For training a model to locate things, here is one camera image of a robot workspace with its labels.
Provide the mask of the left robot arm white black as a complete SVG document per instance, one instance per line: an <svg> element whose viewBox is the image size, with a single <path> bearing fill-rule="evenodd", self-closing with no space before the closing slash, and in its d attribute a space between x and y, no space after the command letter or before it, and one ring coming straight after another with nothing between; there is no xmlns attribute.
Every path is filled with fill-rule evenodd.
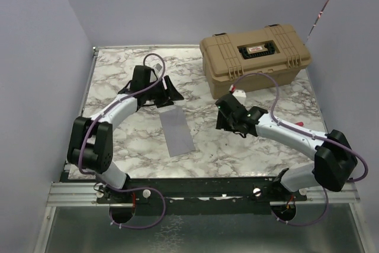
<svg viewBox="0 0 379 253"><path fill-rule="evenodd" d="M127 201L131 194L131 188L126 184L129 176L113 162L114 130L148 101L161 108L183 99L168 75L158 77L151 67L135 66L131 81L109 105L91 117L79 116L74 120L68 162L108 184L115 201Z"/></svg>

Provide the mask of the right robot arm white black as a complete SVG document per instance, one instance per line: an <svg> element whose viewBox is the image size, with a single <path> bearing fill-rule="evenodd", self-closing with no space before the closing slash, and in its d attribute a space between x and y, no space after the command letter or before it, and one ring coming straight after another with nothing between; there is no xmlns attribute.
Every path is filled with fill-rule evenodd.
<svg viewBox="0 0 379 253"><path fill-rule="evenodd" d="M260 107L246 109L228 93L216 101L217 129L246 137L251 134L279 142L312 160L312 164L283 169L273 180L270 191L278 200L286 200L294 192L309 187L339 192L355 169L358 160L351 152L345 135L305 129L298 125L273 119Z"/></svg>

